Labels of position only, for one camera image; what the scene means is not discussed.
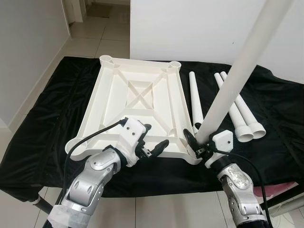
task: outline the white pole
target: white pole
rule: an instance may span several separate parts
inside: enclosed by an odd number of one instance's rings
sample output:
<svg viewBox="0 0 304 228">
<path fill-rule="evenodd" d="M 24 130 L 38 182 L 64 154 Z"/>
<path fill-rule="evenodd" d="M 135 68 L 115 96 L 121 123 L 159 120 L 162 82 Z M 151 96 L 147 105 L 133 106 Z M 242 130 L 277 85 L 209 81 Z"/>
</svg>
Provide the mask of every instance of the white pole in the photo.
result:
<svg viewBox="0 0 304 228">
<path fill-rule="evenodd" d="M 219 128 L 293 2 L 294 0 L 267 0 L 265 2 L 241 52 L 228 73 L 227 80 L 215 97 L 195 136 L 199 144 L 207 142 L 209 135 Z"/>
<path fill-rule="evenodd" d="M 222 76 L 223 80 L 225 81 L 227 78 L 226 72 L 221 72 L 220 75 Z M 252 133 L 253 133 L 253 138 L 254 139 L 259 139 L 262 138 L 266 134 L 265 128 L 260 124 L 255 116 L 252 114 L 250 111 L 249 107 L 243 100 L 242 96 L 239 94 L 237 95 L 236 100 L 234 101 L 235 104 L 237 105 L 237 108 L 239 112 L 242 114 L 242 117 L 244 118 L 246 124 L 250 127 Z"/>
<path fill-rule="evenodd" d="M 196 85 L 195 74 L 193 71 L 189 73 L 190 80 L 190 94 L 191 94 L 191 106 L 192 106 L 192 121 L 193 121 L 193 132 L 196 134 L 198 129 L 194 126 L 196 123 L 202 123 L 204 120 L 203 112 L 200 106 L 200 96 L 198 86 Z"/>
<path fill-rule="evenodd" d="M 290 202 L 283 204 L 282 206 L 277 206 L 269 210 L 271 217 L 276 217 L 292 210 L 298 209 L 304 206 L 304 196 L 296 198 Z"/>
<path fill-rule="evenodd" d="M 224 83 L 223 79 L 221 78 L 219 73 L 215 73 L 214 77 L 219 86 L 219 90 L 221 90 L 221 87 Z M 229 109 L 229 115 L 235 128 L 235 134 L 237 140 L 239 140 L 241 143 L 246 143 L 252 140 L 253 139 L 252 131 L 250 127 L 246 125 L 241 113 L 239 112 L 234 102 L 232 103 L 232 106 Z"/>
</svg>

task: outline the tiled floor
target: tiled floor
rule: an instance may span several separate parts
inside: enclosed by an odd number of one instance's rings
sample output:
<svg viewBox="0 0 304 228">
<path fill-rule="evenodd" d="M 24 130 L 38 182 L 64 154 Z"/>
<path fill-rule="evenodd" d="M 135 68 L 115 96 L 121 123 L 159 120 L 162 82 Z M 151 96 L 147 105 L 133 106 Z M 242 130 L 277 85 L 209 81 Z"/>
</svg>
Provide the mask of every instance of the tiled floor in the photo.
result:
<svg viewBox="0 0 304 228">
<path fill-rule="evenodd" d="M 84 23 L 74 23 L 70 28 L 72 40 L 65 47 L 65 55 L 99 57 L 107 54 L 129 58 L 129 16 L 128 7 L 118 6 L 113 8 L 108 19 L 88 17 Z M 0 160 L 11 137 L 12 133 L 0 133 Z M 44 188 L 40 195 L 54 204 L 59 192 L 58 188 Z M 41 228 L 47 219 L 47 214 L 43 211 L 2 191 L 0 201 L 3 208 L 0 213 L 1 227 Z M 304 209 L 276 217 L 273 223 L 275 228 L 302 228 Z M 235 225 L 224 192 L 209 192 L 143 198 L 102 198 L 88 227 L 234 228 Z"/>
</svg>

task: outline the black tablecloth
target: black tablecloth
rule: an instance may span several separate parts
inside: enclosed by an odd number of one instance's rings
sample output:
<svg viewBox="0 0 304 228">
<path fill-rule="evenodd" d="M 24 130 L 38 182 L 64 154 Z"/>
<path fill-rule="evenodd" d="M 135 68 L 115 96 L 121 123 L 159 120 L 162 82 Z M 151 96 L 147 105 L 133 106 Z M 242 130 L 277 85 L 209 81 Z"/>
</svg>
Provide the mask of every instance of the black tablecloth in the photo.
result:
<svg viewBox="0 0 304 228">
<path fill-rule="evenodd" d="M 191 116 L 189 72 L 194 71 L 203 114 L 217 92 L 213 74 L 229 65 L 183 62 L 180 69 Z M 0 165 L 0 189 L 26 201 L 43 186 L 62 187 L 64 146 L 77 134 L 100 69 L 98 59 L 64 57 L 48 85 L 12 138 Z M 240 143 L 234 139 L 232 153 L 249 158 L 266 184 L 304 180 L 304 86 L 278 79 L 257 66 L 241 92 L 267 134 L 259 140 Z M 227 115 L 221 128 L 234 131 Z M 258 185 L 253 169 L 233 158 Z M 84 161 L 71 161 L 69 179 Z M 104 197 L 139 197 L 220 190 L 215 174 L 204 164 L 190 165 L 182 159 L 157 158 L 124 168 L 106 185 Z"/>
</svg>

